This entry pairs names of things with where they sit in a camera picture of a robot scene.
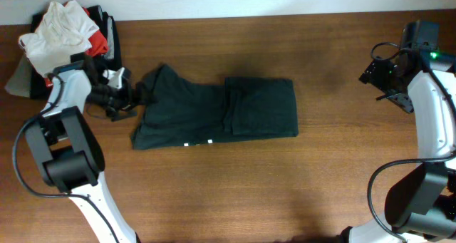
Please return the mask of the black Nike t-shirt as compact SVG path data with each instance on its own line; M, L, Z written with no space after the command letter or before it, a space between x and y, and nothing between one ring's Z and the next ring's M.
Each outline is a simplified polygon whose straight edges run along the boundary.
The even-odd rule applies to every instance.
M163 65L138 85L152 101L131 135L135 150L299 134L290 79L227 77L222 85L198 84Z

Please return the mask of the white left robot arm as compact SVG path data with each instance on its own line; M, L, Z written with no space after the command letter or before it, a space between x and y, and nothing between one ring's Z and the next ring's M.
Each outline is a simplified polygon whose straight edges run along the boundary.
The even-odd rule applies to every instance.
M105 159L83 117L92 85L81 68L61 66L50 73L53 89L45 108L20 131L42 180L58 190L42 198L69 199L99 242L139 242L121 215L105 178Z

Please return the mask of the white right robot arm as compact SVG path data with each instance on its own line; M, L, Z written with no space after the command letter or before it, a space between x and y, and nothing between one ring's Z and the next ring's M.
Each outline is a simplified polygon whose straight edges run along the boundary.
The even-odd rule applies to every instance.
M455 57L432 52L408 72L405 100L415 114L418 157L380 166L370 177L371 221L347 227L341 242L439 242L455 239ZM382 214L373 206L375 179L391 167L416 167L393 185Z

